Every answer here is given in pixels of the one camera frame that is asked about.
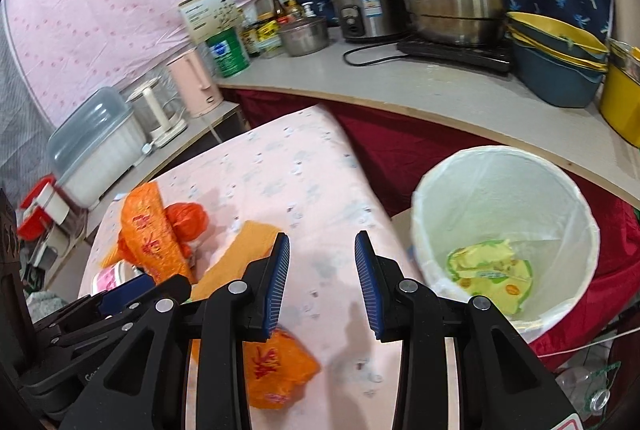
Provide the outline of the pink floral paper cup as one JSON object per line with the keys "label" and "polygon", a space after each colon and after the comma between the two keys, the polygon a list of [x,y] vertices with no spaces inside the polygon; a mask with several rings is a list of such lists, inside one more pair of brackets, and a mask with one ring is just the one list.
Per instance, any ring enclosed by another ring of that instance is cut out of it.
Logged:
{"label": "pink floral paper cup", "polygon": [[134,265],[125,260],[120,260],[96,273],[91,282],[91,294],[96,295],[103,293],[103,291],[111,291],[141,274],[142,272]]}

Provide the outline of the orange bag with red characters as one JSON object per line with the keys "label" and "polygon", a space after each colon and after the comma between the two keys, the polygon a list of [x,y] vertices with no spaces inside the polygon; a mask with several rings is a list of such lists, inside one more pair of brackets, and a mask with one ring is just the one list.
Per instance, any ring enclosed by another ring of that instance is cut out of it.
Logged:
{"label": "orange bag with red characters", "polygon": [[195,282],[190,258],[186,259],[165,215],[165,206],[156,182],[136,187],[125,198],[120,212],[120,231],[116,243],[102,259],[105,269],[125,260],[160,284],[174,275]]}

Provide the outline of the red-orange plastic bag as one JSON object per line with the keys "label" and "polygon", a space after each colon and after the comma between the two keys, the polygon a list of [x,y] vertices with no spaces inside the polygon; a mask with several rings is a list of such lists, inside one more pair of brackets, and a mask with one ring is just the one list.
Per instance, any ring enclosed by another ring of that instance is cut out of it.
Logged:
{"label": "red-orange plastic bag", "polygon": [[198,203],[175,203],[165,208],[165,215],[174,230],[183,257],[189,259],[192,255],[189,244],[207,230],[208,213]]}

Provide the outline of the yellow-green snack wrapper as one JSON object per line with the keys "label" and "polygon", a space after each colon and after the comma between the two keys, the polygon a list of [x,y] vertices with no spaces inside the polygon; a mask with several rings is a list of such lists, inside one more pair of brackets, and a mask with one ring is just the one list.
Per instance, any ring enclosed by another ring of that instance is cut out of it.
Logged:
{"label": "yellow-green snack wrapper", "polygon": [[470,296],[487,297],[508,317],[521,311],[533,288],[532,266],[518,257],[508,239],[488,239],[456,249],[446,265],[461,289]]}

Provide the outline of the orange corrugated wrapper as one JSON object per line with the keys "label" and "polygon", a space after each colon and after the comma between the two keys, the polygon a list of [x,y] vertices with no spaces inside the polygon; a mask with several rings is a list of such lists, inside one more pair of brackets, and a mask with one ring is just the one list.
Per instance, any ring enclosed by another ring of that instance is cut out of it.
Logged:
{"label": "orange corrugated wrapper", "polygon": [[241,280],[247,265],[268,257],[280,229],[271,224],[246,221],[222,257],[192,288],[192,301],[205,300],[232,281]]}

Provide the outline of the red plastic basket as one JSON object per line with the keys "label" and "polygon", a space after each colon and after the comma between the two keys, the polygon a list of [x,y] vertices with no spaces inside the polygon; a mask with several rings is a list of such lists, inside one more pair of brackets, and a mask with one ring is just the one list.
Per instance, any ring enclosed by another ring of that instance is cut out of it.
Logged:
{"label": "red plastic basket", "polygon": [[62,227],[70,214],[70,206],[55,187],[53,175],[41,178],[21,202],[22,220],[17,235],[25,242],[39,239],[53,224]]}

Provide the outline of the white dish container blue lid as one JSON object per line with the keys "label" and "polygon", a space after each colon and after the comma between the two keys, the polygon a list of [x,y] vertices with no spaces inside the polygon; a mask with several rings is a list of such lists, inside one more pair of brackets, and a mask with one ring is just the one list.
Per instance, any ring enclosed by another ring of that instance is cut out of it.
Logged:
{"label": "white dish container blue lid", "polygon": [[141,161],[145,143],[132,107],[115,89],[103,87],[52,133],[47,157],[62,192],[76,206],[93,209]]}

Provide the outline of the white glass kettle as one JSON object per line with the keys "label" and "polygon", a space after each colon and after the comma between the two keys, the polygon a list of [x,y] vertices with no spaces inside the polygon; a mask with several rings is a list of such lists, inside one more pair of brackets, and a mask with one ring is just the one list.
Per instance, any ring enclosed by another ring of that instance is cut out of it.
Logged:
{"label": "white glass kettle", "polygon": [[177,97],[171,97],[160,77],[146,79],[129,94],[134,109],[154,149],[160,149],[183,133],[188,123]]}

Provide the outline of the green tin can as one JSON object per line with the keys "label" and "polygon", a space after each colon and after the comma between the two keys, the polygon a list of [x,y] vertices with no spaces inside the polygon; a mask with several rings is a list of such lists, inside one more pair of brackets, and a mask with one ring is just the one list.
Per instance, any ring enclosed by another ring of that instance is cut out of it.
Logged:
{"label": "green tin can", "polygon": [[205,40],[222,77],[239,74],[250,66],[242,42],[233,27]]}

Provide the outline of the beige printed cardboard box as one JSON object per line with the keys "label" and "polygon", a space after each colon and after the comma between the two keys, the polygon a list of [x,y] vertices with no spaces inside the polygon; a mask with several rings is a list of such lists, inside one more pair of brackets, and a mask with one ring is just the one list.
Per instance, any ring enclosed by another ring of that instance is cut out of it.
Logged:
{"label": "beige printed cardboard box", "polygon": [[234,0],[184,0],[178,9],[194,44],[206,42],[228,28],[240,27],[244,18]]}

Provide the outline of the yellow label jar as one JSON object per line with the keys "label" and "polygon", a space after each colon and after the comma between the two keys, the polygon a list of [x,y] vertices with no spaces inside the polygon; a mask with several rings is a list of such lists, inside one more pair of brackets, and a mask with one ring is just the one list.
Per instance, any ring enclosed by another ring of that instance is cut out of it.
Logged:
{"label": "yellow label jar", "polygon": [[283,47],[279,35],[279,23],[273,12],[265,12],[258,16],[255,31],[259,55],[265,59],[280,56]]}

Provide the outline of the yellow electric pot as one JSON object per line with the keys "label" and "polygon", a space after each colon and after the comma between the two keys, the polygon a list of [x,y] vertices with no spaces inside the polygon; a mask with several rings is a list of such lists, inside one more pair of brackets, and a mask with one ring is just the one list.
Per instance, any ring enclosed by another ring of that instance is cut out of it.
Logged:
{"label": "yellow electric pot", "polygon": [[605,121],[632,146],[640,144],[639,48],[611,39],[608,74],[604,79],[600,113]]}

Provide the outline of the stacked yellow blue basins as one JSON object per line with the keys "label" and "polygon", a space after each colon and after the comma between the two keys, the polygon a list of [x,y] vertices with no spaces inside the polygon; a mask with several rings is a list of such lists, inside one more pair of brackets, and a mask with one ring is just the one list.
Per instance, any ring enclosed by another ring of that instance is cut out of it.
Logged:
{"label": "stacked yellow blue basins", "polygon": [[513,73],[536,96],[557,108],[583,109],[608,72],[610,49],[593,34],[528,12],[506,15]]}

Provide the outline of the black induction cooktop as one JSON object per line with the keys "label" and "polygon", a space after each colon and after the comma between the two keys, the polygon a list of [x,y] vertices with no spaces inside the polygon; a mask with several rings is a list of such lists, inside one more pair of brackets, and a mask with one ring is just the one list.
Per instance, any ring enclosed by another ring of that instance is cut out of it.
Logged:
{"label": "black induction cooktop", "polygon": [[413,59],[462,66],[499,76],[508,76],[511,72],[511,49],[506,42],[489,47],[454,46],[410,36],[399,40],[396,47]]}

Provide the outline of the steel rice cooker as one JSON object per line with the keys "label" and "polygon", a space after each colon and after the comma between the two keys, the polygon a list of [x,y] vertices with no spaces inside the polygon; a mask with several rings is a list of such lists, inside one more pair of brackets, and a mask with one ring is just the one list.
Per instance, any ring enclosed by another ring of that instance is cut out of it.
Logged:
{"label": "steel rice cooker", "polygon": [[348,42],[398,38],[407,29],[404,0],[331,0]]}

